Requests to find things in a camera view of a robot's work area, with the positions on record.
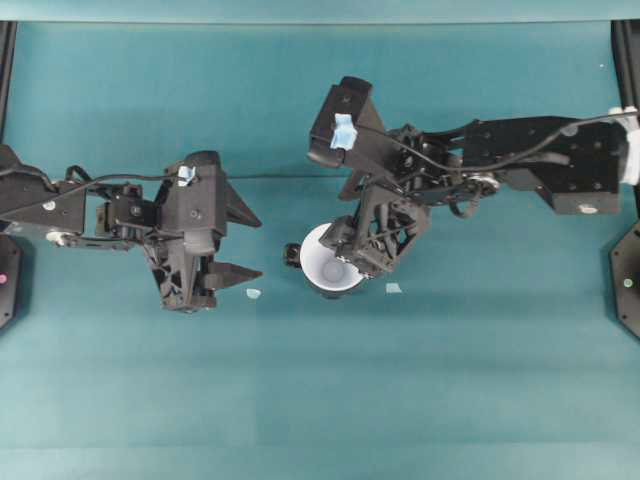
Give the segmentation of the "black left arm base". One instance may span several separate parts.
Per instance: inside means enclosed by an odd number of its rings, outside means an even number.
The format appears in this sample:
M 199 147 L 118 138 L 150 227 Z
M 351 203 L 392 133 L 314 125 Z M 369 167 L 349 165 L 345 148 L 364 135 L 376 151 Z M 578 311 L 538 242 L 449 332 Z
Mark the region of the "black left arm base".
M 1 333 L 29 313 L 34 249 L 26 239 L 1 236 Z

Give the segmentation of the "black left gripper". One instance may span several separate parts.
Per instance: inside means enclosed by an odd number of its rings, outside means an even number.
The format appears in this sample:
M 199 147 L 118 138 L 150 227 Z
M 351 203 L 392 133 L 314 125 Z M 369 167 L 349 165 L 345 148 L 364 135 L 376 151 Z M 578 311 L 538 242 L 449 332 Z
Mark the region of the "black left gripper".
M 224 226 L 168 231 L 159 227 L 144 236 L 143 253 L 156 282 L 162 307 L 194 313 L 216 306 L 214 291 L 259 278 L 262 273 L 237 264 L 216 262 L 214 256 L 227 234 L 227 224 L 258 228 L 262 222 L 225 177 Z

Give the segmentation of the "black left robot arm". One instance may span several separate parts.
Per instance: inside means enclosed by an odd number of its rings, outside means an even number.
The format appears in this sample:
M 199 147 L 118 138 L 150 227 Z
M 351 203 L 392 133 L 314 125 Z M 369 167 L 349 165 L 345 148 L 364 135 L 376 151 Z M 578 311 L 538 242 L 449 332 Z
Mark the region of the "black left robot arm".
M 197 151 L 157 176 L 154 199 L 146 176 L 91 177 L 72 165 L 53 181 L 1 147 L 1 228 L 19 225 L 65 248 L 142 249 L 166 310 L 212 309 L 216 293 L 260 272 L 216 261 L 231 223 L 258 228 L 260 220 L 228 180 L 215 151 Z

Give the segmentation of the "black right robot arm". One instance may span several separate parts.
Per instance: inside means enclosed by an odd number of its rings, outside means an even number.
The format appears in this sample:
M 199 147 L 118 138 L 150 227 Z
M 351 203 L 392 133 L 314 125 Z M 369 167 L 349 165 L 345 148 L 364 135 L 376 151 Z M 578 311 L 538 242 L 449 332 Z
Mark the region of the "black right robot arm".
M 502 186 L 536 191 L 560 214 L 615 212 L 620 185 L 639 180 L 639 114 L 628 107 L 590 119 L 475 120 L 425 132 L 388 130 L 372 111 L 324 111 L 309 155 L 348 167 L 340 196 L 358 204 L 331 223 L 321 244 L 375 278 L 429 228 L 434 208 L 466 219 Z

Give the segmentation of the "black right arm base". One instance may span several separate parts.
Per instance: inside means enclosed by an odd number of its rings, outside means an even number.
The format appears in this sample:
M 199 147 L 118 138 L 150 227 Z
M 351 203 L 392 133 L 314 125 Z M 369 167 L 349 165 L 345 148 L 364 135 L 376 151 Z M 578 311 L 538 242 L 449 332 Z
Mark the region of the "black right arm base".
M 640 336 L 639 222 L 614 245 L 609 253 L 616 315 L 636 338 Z

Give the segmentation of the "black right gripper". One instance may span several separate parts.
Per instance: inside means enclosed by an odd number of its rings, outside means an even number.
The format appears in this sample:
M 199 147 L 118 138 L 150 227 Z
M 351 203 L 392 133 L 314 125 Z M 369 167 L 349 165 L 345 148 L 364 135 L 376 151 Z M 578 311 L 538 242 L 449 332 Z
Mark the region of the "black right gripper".
M 392 273 L 430 226 L 430 208 L 380 185 L 364 189 L 356 215 L 336 218 L 320 236 L 322 246 L 365 279 Z

